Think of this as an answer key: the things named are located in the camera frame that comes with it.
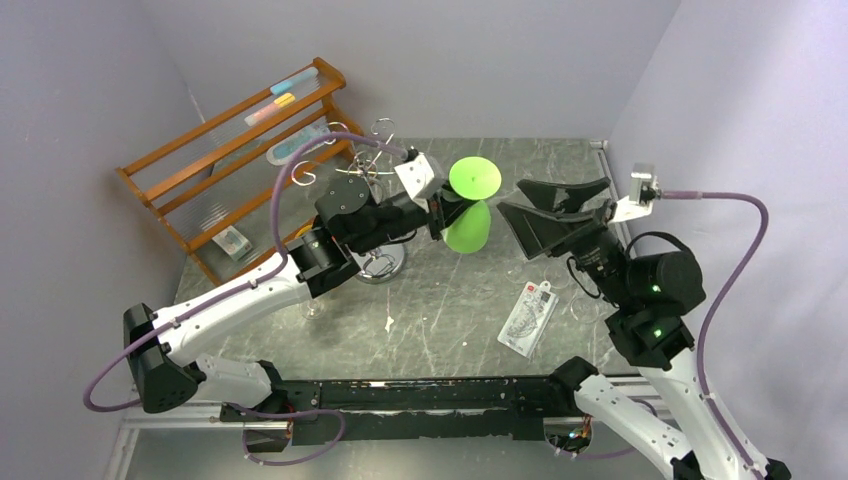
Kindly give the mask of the green plastic wine glass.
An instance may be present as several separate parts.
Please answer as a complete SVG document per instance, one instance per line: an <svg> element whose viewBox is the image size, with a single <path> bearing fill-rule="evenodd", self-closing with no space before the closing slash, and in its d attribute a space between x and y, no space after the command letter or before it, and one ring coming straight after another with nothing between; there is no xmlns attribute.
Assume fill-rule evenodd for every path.
<svg viewBox="0 0 848 480"><path fill-rule="evenodd" d="M448 180L453 192L468 206L446 226L443 239L460 254L478 252L489 238L492 219L486 201L501 187L500 170L487 158L464 157L452 165Z"/></svg>

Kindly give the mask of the clear wine glass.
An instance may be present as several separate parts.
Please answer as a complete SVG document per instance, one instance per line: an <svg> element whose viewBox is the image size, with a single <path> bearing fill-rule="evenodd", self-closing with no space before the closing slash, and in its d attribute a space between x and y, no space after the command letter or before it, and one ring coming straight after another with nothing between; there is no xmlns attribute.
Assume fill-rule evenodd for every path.
<svg viewBox="0 0 848 480"><path fill-rule="evenodd" d="M537 258L532 261L521 261L507 268L505 278L513 284L524 285L526 282L536 284L546 280L547 261Z"/></svg>
<svg viewBox="0 0 848 480"><path fill-rule="evenodd" d="M326 312L326 304L322 299L310 299L299 305L299 313L306 320L321 318Z"/></svg>

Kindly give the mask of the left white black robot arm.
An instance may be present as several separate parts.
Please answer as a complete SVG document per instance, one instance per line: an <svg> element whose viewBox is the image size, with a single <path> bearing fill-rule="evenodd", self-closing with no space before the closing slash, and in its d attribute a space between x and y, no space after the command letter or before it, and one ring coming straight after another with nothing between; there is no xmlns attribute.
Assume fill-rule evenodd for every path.
<svg viewBox="0 0 848 480"><path fill-rule="evenodd" d="M255 269L180 305L154 310L140 303L124 312L123 357L137 405L157 414L205 398L248 407L262 420L278 417L286 393L273 384L273 366L214 360L208 345L342 285L360 272L359 255L404 242L421 228L445 240L478 204L442 179L414 179L382 201L361 178L333 180L315 203L312 227Z"/></svg>

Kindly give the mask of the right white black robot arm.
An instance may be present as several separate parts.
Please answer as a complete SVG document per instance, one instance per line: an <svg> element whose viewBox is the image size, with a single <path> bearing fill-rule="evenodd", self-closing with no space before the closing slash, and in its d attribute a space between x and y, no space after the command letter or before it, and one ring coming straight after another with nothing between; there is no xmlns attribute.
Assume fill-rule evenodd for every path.
<svg viewBox="0 0 848 480"><path fill-rule="evenodd" d="M692 250L673 239L669 252L636 257L611 230L680 193L661 190L651 174L638 174L628 196L587 210L585 203L609 184L605 178L579 185L522 180L526 203L502 202L498 211L526 257L566 256L614 306L606 319L613 346L655 389L672 422L627 398L579 357L549 376L551 405L561 414L579 412L606 424L667 479L789 478L788 467L750 442L709 387L705 336L693 335L684 321L706 297Z"/></svg>

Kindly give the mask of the chrome wine glass rack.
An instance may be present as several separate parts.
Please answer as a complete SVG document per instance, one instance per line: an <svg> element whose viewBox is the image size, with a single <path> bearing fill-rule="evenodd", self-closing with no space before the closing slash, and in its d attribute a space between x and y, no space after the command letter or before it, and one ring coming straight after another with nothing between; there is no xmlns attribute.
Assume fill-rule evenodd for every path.
<svg viewBox="0 0 848 480"><path fill-rule="evenodd" d="M335 130L344 132L349 130L348 126L340 121L317 120L311 124L314 123L326 124L330 129L329 133ZM395 134L395 124L388 117L380 118L371 125L370 134L377 140L389 144ZM285 165L291 168L289 179L293 184L304 188L312 186L317 181L318 175L310 169L319 167L321 163L310 160L308 156L322 147L329 147L335 143L334 139L327 139L305 149L298 158L293 154L292 160ZM365 179L374 198L380 201L389 196L391 181L396 178L393 167L393 161L388 159L387 154L382 150L375 154L356 150L351 165L334 167L332 170L339 174ZM400 241L397 245L385 245L365 254L355 254L353 258L359 266L356 279L366 284L380 284L390 281L403 270L406 253L404 242Z"/></svg>

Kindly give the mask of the orange plastic wine glass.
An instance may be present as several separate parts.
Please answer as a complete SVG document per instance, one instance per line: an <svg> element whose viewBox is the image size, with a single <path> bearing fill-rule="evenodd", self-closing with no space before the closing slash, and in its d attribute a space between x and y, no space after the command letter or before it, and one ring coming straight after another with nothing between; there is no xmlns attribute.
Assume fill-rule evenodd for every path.
<svg viewBox="0 0 848 480"><path fill-rule="evenodd" d="M300 238L300 237L304 236L306 233L310 232L312 230L312 228L313 228L312 225L304 225L302 228L300 228L295 233L295 238Z"/></svg>

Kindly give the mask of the wooden shelf rack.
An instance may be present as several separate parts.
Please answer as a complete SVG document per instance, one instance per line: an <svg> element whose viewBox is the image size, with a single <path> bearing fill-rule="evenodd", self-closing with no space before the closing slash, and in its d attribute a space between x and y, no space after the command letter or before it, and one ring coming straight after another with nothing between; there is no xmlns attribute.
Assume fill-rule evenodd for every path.
<svg viewBox="0 0 848 480"><path fill-rule="evenodd" d="M245 123L246 116L281 96L270 93L272 85L309 67L318 75L287 92L296 97L294 103L252 127ZM340 121L351 133L364 132L337 104L334 95L346 79L327 61L316 57L282 80L116 170L214 285L246 273L273 253L267 229L258 223L269 212L281 167L266 160L266 151L317 120ZM253 244L242 260L231 260L212 241L227 226L236 227Z"/></svg>

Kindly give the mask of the white packaged ruler card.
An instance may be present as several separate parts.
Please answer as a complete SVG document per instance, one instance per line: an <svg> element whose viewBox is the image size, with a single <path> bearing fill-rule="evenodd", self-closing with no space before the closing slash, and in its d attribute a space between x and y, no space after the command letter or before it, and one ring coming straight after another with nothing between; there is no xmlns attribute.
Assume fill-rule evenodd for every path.
<svg viewBox="0 0 848 480"><path fill-rule="evenodd" d="M527 282L497 335L497 340L530 358L559 302L549 281Z"/></svg>

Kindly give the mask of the clear glass far right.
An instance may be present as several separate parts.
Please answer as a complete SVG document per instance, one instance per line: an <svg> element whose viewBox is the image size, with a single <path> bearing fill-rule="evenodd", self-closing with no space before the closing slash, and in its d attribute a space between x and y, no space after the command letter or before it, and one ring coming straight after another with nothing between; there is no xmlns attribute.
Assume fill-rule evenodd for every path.
<svg viewBox="0 0 848 480"><path fill-rule="evenodd" d="M607 304L590 285L589 278L576 267L568 269L562 263L550 264L544 269L543 279L559 295L562 313L575 322L594 324L607 313Z"/></svg>

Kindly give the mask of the blue white packaged item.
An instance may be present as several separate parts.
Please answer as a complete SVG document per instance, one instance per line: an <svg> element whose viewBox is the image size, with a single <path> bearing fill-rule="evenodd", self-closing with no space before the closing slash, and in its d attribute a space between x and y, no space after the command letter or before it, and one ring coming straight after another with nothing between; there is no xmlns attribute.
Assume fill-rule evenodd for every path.
<svg viewBox="0 0 848 480"><path fill-rule="evenodd" d="M291 136L277 142L266 151L266 160L277 167L289 163L293 154L306 143L314 138L321 137L330 132L326 124L310 124L293 133Z"/></svg>

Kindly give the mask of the blue marker pen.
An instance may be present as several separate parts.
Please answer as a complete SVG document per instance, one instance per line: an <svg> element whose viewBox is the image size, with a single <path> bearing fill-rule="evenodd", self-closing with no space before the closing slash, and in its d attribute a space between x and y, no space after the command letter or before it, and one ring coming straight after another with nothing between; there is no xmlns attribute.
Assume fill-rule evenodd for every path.
<svg viewBox="0 0 848 480"><path fill-rule="evenodd" d="M315 79L317 75L318 70L315 67L309 67L272 85L269 91L272 95L283 95L302 82Z"/></svg>

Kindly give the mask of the pink yellow marker pen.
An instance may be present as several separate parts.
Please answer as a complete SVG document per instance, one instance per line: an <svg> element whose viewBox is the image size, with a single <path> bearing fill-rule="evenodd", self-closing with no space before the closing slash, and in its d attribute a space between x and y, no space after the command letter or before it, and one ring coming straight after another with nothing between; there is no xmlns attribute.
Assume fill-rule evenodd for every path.
<svg viewBox="0 0 848 480"><path fill-rule="evenodd" d="M295 101L296 97L292 93L285 93L281 96L276 97L274 100L272 100L270 103L263 106L262 108L246 116L244 118L244 121L248 126L252 127L257 123L264 121L268 117L271 117L277 114L278 112L284 110Z"/></svg>

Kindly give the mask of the small teal white box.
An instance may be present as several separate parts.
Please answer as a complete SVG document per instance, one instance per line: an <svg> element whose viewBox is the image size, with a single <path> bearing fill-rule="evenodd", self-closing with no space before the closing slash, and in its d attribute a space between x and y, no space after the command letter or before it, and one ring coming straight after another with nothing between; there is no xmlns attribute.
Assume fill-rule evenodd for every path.
<svg viewBox="0 0 848 480"><path fill-rule="evenodd" d="M242 260L253 251L251 241L234 226L215 234L212 241L233 261Z"/></svg>

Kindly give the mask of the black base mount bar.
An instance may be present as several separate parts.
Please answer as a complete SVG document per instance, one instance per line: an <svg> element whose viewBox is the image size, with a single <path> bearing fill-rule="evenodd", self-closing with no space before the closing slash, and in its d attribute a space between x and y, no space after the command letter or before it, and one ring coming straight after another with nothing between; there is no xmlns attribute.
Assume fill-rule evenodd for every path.
<svg viewBox="0 0 848 480"><path fill-rule="evenodd" d="M258 422L294 412L295 445L418 438L508 437L541 441L544 422L578 417L575 394L597 374L573 357L549 375L406 380L288 381L272 377L272 394L253 413L224 405L225 423Z"/></svg>

